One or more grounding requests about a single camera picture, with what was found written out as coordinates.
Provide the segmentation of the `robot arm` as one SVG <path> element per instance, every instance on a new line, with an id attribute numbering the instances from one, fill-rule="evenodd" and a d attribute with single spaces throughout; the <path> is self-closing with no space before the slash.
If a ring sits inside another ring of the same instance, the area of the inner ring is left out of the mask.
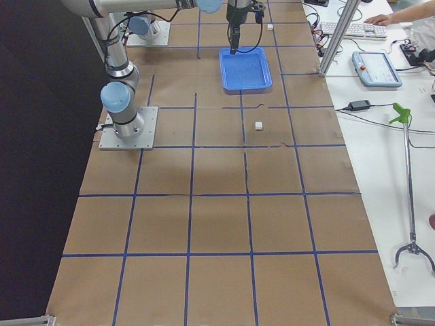
<path id="1" fill-rule="evenodd" d="M 221 1 L 63 1 L 72 13 L 88 18 L 94 35 L 103 52 L 105 70 L 110 82 L 101 90 L 101 101 L 114 124 L 115 138 L 136 141 L 145 132 L 145 118 L 134 107 L 139 71 L 128 59 L 122 45 L 114 13 L 124 12 L 130 21 L 154 10 L 175 9 L 177 12 L 197 7 L 212 14 L 218 11 Z"/>
<path id="2" fill-rule="evenodd" d="M 153 12 L 146 12 L 139 16 L 133 16 L 128 22 L 128 29 L 141 39 L 152 39 L 160 32 Z"/>

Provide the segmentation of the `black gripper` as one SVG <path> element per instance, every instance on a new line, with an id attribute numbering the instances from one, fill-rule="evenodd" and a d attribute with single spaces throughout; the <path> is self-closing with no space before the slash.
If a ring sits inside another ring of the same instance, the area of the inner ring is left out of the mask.
<path id="1" fill-rule="evenodd" d="M 264 4 L 256 0 L 229 0 L 227 2 L 226 19 L 228 25 L 228 41 L 230 44 L 230 54 L 236 54 L 239 48 L 240 26 L 247 20 L 248 13 L 254 13 L 255 21 L 262 24 L 264 18 Z"/>

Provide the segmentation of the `person hand on keyboard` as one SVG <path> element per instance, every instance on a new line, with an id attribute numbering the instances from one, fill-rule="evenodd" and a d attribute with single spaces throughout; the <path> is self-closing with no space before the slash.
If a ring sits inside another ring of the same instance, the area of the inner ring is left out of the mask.
<path id="1" fill-rule="evenodd" d="M 388 26 L 394 22 L 393 14 L 380 14 L 365 19 L 364 23 L 377 26 Z"/>

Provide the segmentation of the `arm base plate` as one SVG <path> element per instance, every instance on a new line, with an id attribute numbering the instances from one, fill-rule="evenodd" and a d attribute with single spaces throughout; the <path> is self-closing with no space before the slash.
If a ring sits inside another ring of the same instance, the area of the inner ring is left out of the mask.
<path id="1" fill-rule="evenodd" d="M 101 150 L 152 150 L 158 121 L 159 107 L 135 107 L 135 119 L 126 125 L 115 124 L 109 114 L 106 115 L 102 129 L 99 149 Z"/>
<path id="2" fill-rule="evenodd" d="M 171 23 L 155 20 L 131 20 L 128 24 L 130 29 L 126 45 L 128 47 L 157 48 L 167 47 Z"/>

